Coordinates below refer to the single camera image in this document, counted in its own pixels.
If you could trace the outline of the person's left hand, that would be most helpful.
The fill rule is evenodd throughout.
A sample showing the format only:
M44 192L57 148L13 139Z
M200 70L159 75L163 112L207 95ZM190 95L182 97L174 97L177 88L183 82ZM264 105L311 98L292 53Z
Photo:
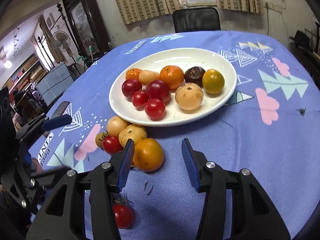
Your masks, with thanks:
M32 158L31 159L31 168L35 171L35 172L42 172L43 168L40 165L40 163L37 161L36 158Z

